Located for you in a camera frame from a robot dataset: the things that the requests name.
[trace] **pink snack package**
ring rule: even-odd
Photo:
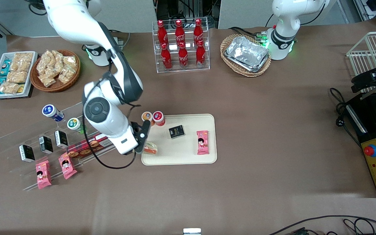
[[[37,171],[37,185],[39,189],[43,189],[46,186],[52,185],[48,160],[36,164],[36,171]]]
[[[197,155],[209,154],[209,131],[197,131],[198,152]]]
[[[73,176],[75,173],[77,173],[75,167],[73,167],[73,162],[71,161],[67,153],[62,154],[59,157],[59,163],[62,167],[63,177],[66,180],[69,179],[69,177]]]

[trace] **clear acrylic shelf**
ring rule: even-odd
[[[156,71],[158,73],[176,72],[176,71],[192,71],[192,70],[209,70],[210,69],[210,43],[209,43],[209,23],[207,17],[201,17],[201,27],[203,28],[204,49],[206,50],[206,64],[203,68],[198,68],[196,65],[196,49],[194,47],[194,28],[195,19],[188,18],[181,19],[182,27],[185,31],[185,46],[188,52],[188,68],[182,69],[179,66],[178,47],[175,39],[176,19],[163,21],[163,27],[167,31],[167,38],[169,41],[169,52],[172,61],[172,69],[167,71],[162,63],[161,44],[158,40],[158,21],[152,23],[153,35],[153,50],[155,52]]]
[[[71,118],[78,118],[82,122],[82,103],[75,104],[67,109],[62,110],[65,118],[61,122],[55,122],[50,118],[45,118],[40,122],[36,122],[28,127],[0,137],[0,156],[7,159],[9,172],[14,175],[19,175],[23,190],[31,190],[37,187],[36,164],[45,156],[48,157],[50,174],[52,180],[62,175],[62,169],[58,158],[66,152],[55,144],[55,131],[63,131],[68,138],[68,144],[73,145],[85,139],[84,134],[79,134],[72,131],[67,127],[67,121]],[[86,133],[88,137],[99,133],[89,122],[85,122]],[[53,145],[53,153],[46,154],[40,152],[39,137],[46,136],[51,138]],[[19,146],[27,145],[33,148],[34,157],[36,162],[23,162],[21,161]],[[114,145],[107,146],[97,152],[97,156],[101,156],[115,149]],[[75,168],[81,167],[83,164],[94,159],[91,154],[83,158],[71,158]]]

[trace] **red bottle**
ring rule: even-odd
[[[206,65],[206,50],[204,49],[204,41],[198,41],[197,47],[197,67],[203,68]]]
[[[170,60],[170,53],[167,50],[166,44],[162,44],[162,52],[161,52],[161,57],[162,57],[162,62],[165,70],[171,70],[172,69],[172,61]]]
[[[188,68],[188,52],[185,49],[185,42],[179,43],[179,66],[181,69],[186,70]]]
[[[166,29],[163,28],[162,20],[158,20],[158,39],[159,39],[159,43],[161,44],[161,47],[163,44],[167,47],[168,45],[167,32],[166,32]]]
[[[176,20],[175,37],[176,37],[176,45],[178,45],[178,48],[181,48],[180,45],[184,45],[184,48],[185,48],[185,31],[182,28],[181,20]]]
[[[203,28],[201,27],[201,19],[195,20],[194,29],[194,46],[198,46],[198,42],[203,40]]]

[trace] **woven basket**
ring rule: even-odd
[[[228,48],[228,46],[230,46],[233,39],[235,37],[239,37],[239,36],[244,36],[247,39],[249,39],[251,42],[256,43],[256,44],[258,43],[258,41],[256,41],[255,39],[253,39],[249,36],[245,36],[245,35],[242,35],[242,34],[230,35],[230,36],[226,37],[226,39],[224,39],[223,42],[221,43],[221,46],[220,46],[221,58],[223,59],[224,63],[226,63],[233,71],[235,71],[238,74],[241,74],[241,75],[246,76],[246,77],[256,77],[256,76],[261,75],[262,73],[265,72],[265,70],[267,70],[267,68],[271,64],[271,57],[269,57],[266,60],[265,64],[262,66],[262,68],[257,73],[252,73],[252,72],[246,70],[245,68],[243,68],[242,66],[240,66],[240,65],[234,63],[233,61],[229,60],[227,57],[225,57],[225,55],[224,55],[225,50]]]
[[[39,72],[37,71],[37,65],[39,64],[40,59],[41,59],[41,57],[40,57],[34,63],[33,68],[31,69],[31,75],[30,75],[31,84],[33,84],[33,86],[35,88],[39,89],[40,91],[44,91],[44,92],[62,92],[64,90],[70,88],[78,80],[79,72],[81,70],[81,61],[79,60],[78,55],[76,55],[75,53],[73,53],[71,51],[67,51],[67,50],[57,50],[57,51],[60,52],[64,56],[72,56],[72,55],[75,56],[76,63],[78,65],[78,68],[76,69],[76,73],[70,79],[70,81],[68,83],[66,83],[66,84],[63,84],[61,81],[59,81],[59,79],[57,79],[58,76],[56,76],[55,77],[56,83],[53,83],[49,87],[45,87],[43,85],[43,83],[40,81],[40,79],[39,79]]]

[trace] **brown tablecloth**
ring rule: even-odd
[[[140,121],[145,110],[210,113],[217,162],[145,166],[138,156],[131,167],[110,170],[92,161],[73,179],[23,192],[19,176],[0,156],[0,234],[162,235],[181,234],[185,227],[200,227],[206,235],[268,234],[324,214],[376,219],[364,157],[336,127],[336,103],[328,95],[336,87],[346,99],[353,96],[345,53],[369,31],[376,31],[376,21],[302,27],[288,57],[257,78],[242,77],[221,60],[219,46],[230,30],[211,30],[209,71],[167,74],[156,73],[152,35],[132,34],[124,52],[145,89],[130,120]],[[40,110],[47,103],[64,109],[80,102],[84,84],[106,70],[80,45],[58,37],[7,41],[10,52],[72,50],[82,73],[67,91],[35,90],[30,99],[0,101],[0,136],[44,119]],[[116,151],[102,158],[111,165],[129,160]],[[303,226],[345,231],[340,219]]]

